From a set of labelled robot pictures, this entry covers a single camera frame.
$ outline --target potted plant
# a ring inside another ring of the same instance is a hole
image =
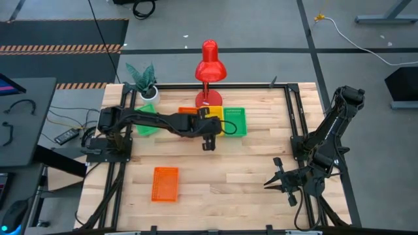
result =
[[[145,69],[144,74],[139,73],[134,66],[128,63],[126,63],[126,69],[135,81],[135,85],[128,84],[127,82],[124,82],[124,84],[131,89],[138,91],[145,104],[158,104],[159,93],[155,86],[157,80],[154,76],[154,66],[152,64],[148,66]]]

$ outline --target lamp shade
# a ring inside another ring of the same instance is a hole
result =
[[[206,40],[202,46],[203,60],[197,65],[195,77],[201,82],[218,82],[227,77],[227,69],[217,58],[217,44]]]

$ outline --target orange basket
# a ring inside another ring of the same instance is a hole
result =
[[[177,202],[178,168],[155,167],[152,202]]]
[[[195,107],[178,107],[178,112],[181,114],[197,114],[198,108]]]

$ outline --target red desk lamp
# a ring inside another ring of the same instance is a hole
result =
[[[218,82],[227,76],[227,70],[217,58],[217,44],[214,40],[206,40],[202,46],[203,60],[197,65],[195,77],[203,82],[203,91],[196,96],[196,107],[203,105],[222,106],[222,96],[209,89],[209,82]]]

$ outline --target orange striped tape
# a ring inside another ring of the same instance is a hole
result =
[[[12,20],[8,22],[27,22],[27,21],[88,21],[94,20],[94,18],[86,18],[86,19],[19,19],[19,20]],[[129,20],[128,18],[101,18],[97,20]]]
[[[79,52],[0,52],[0,55],[71,55],[71,54],[102,54],[107,53],[101,51],[79,51]],[[111,54],[120,54],[119,50],[110,50]]]
[[[104,89],[108,82],[80,82],[57,84],[56,89]]]
[[[79,45],[8,45],[0,46],[0,52],[73,52],[73,51],[120,50],[120,44],[79,44]]]

